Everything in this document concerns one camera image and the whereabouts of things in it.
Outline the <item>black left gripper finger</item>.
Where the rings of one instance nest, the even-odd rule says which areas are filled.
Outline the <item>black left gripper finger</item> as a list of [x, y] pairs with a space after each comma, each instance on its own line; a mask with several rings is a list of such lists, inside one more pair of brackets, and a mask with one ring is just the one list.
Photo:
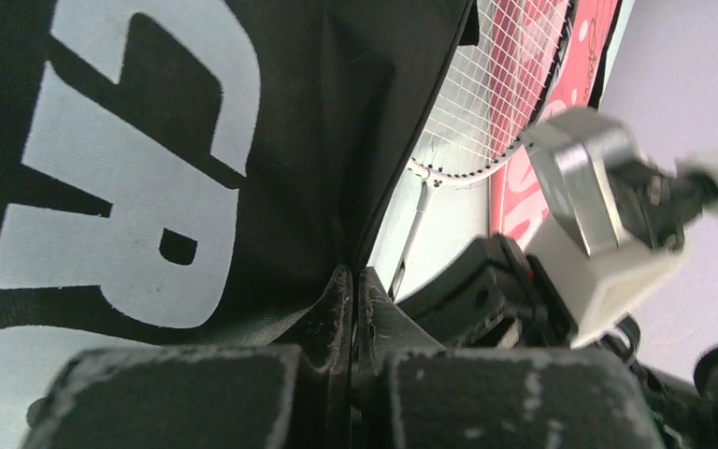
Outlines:
[[347, 448], [353, 282], [264, 346], [85, 351], [51, 384], [26, 448]]

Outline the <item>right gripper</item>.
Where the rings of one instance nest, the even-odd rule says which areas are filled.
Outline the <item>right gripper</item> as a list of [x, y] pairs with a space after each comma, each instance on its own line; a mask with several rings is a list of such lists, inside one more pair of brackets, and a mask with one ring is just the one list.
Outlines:
[[366, 448], [662, 446], [637, 382], [609, 352], [457, 348], [505, 347], [509, 333], [510, 347], [576, 337], [544, 266], [514, 239], [474, 239], [402, 311], [366, 269], [357, 305]]

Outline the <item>pink sport racket bag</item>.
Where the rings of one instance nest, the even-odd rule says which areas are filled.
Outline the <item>pink sport racket bag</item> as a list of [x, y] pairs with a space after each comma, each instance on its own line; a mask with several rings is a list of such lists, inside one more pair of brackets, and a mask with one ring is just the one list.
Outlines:
[[[576, 3], [567, 49], [559, 73], [553, 77], [539, 117], [547, 119], [572, 107], [596, 105], [603, 92], [606, 59], [620, 2], [589, 0]], [[492, 176], [491, 230], [525, 247], [549, 210], [526, 154], [514, 155]]]

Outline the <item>black racket bag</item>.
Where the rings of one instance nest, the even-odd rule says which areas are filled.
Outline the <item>black racket bag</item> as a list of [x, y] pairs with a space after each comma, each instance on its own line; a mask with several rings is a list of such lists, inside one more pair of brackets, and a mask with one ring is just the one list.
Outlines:
[[77, 354], [355, 285], [472, 1], [0, 1], [0, 448]]

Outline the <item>white racket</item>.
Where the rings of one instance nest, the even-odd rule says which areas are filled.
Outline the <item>white racket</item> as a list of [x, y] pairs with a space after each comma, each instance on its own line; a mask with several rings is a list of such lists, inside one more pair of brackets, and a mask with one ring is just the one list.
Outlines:
[[388, 287], [399, 296], [416, 235], [436, 194], [485, 181], [516, 152], [561, 70], [576, 1], [479, 1], [403, 175], [417, 181], [412, 224]]

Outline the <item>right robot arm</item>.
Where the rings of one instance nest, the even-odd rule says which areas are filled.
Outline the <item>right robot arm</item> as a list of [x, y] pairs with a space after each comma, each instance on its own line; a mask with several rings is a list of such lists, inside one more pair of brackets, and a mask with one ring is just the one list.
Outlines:
[[636, 359], [620, 321], [578, 328], [541, 260], [473, 241], [403, 304], [359, 281], [352, 398], [367, 448], [718, 448], [718, 346], [686, 383]]

